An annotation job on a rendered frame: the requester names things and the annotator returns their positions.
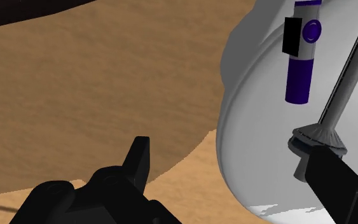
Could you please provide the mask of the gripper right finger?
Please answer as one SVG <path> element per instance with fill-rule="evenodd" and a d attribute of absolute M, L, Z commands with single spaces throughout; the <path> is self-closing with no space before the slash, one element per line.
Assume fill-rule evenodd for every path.
<path fill-rule="evenodd" d="M 305 179 L 336 224 L 358 224 L 358 175 L 325 146 L 314 146 Z"/>

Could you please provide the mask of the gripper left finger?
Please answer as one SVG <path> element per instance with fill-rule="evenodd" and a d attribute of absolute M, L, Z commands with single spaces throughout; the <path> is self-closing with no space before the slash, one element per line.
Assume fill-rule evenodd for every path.
<path fill-rule="evenodd" d="M 137 136 L 121 166 L 98 169 L 82 187 L 68 181 L 36 186 L 10 224 L 182 224 L 144 189 L 150 139 Z"/>

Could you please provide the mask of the grey tool with flared end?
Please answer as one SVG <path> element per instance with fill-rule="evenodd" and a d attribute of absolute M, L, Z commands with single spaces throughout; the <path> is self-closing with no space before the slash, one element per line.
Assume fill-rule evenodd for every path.
<path fill-rule="evenodd" d="M 347 154 L 347 149 L 335 131 L 335 127 L 358 82 L 358 37 L 343 66 L 325 108 L 315 124 L 293 130 L 288 141 L 289 149 L 300 157 L 294 177 L 305 182 L 305 173 L 313 146 L 326 146 L 338 158 Z"/>

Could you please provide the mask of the white bowl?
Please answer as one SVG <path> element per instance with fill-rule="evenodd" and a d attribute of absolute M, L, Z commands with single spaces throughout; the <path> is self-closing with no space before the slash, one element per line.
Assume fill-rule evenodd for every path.
<path fill-rule="evenodd" d="M 321 0 L 322 34 L 304 105 L 286 102 L 289 57 L 284 20 L 300 0 L 256 0 L 231 31 L 221 57 L 224 97 L 216 153 L 224 182 L 252 214 L 271 224 L 334 224 L 312 189 L 294 177 L 299 156 L 288 148 L 295 128 L 334 125 L 358 174 L 358 82 L 341 116 L 324 108 L 358 36 L 358 0 Z"/>

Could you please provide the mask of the purple and grey cylinder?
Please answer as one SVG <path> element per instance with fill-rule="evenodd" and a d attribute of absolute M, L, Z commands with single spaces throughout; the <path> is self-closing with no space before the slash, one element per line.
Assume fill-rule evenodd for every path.
<path fill-rule="evenodd" d="M 289 55 L 285 101 L 306 104 L 309 99 L 316 42 L 322 34 L 322 0 L 296 1 L 284 20 L 282 52 Z"/>

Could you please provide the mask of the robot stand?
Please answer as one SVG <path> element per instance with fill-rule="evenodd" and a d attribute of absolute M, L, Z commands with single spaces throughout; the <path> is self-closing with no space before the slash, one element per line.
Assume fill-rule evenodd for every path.
<path fill-rule="evenodd" d="M 0 0 L 0 26 L 45 17 L 95 0 Z"/>

